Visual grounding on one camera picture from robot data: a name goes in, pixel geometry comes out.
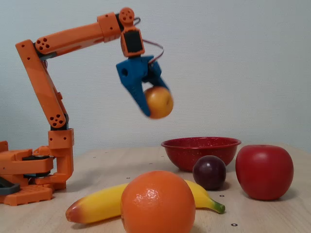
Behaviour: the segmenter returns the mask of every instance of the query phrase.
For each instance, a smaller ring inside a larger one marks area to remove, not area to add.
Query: banana
[[[219,214],[223,214],[225,212],[225,206],[210,198],[208,192],[202,186],[191,181],[185,181],[192,191],[196,208],[208,208]]]
[[[225,212],[225,206],[210,198],[200,185],[185,180],[190,187],[196,208],[208,208],[219,214]],[[75,223],[93,223],[121,215],[121,196],[128,183],[106,188],[92,193],[73,203],[66,210],[66,218]]]

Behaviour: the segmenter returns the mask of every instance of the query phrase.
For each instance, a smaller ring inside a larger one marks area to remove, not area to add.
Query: orange robotic arm
[[[109,13],[97,17],[97,22],[53,33],[37,39],[35,42],[25,40],[16,44],[16,49],[25,66],[35,94],[40,102],[47,121],[51,126],[49,131],[49,145],[42,146],[35,151],[0,150],[0,161],[5,168],[0,170],[0,177],[11,183],[19,183],[21,187],[28,185],[29,175],[37,173],[35,186],[54,189],[66,187],[66,181],[73,173],[74,134],[69,128],[69,117],[62,103],[62,95],[49,76],[46,60],[80,50],[101,42],[109,42],[121,38],[121,48],[125,57],[137,57],[144,54],[143,40],[140,30],[134,26],[134,12],[130,8],[123,8],[119,14]],[[52,169],[52,158],[56,158],[57,172],[48,175]],[[12,205],[41,200],[32,196],[29,199],[16,199],[17,194],[8,198],[1,197],[0,202]]]

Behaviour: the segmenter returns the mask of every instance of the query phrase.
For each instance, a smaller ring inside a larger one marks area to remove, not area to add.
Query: red bowl
[[[192,172],[199,158],[214,155],[227,166],[234,158],[241,141],[229,137],[187,137],[161,143],[166,154],[175,166],[183,171]]]

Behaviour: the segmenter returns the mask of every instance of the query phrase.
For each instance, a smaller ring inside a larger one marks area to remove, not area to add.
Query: dark red plum
[[[216,156],[206,155],[196,162],[192,173],[195,182],[204,189],[217,190],[225,182],[225,163]]]

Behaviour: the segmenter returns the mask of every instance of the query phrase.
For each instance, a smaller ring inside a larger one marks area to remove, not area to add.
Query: held orange
[[[151,112],[150,118],[164,118],[173,110],[172,95],[165,87],[154,86],[147,89],[144,93]]]
[[[125,188],[121,219],[127,233],[189,233],[195,219],[194,197],[176,174],[147,172]]]

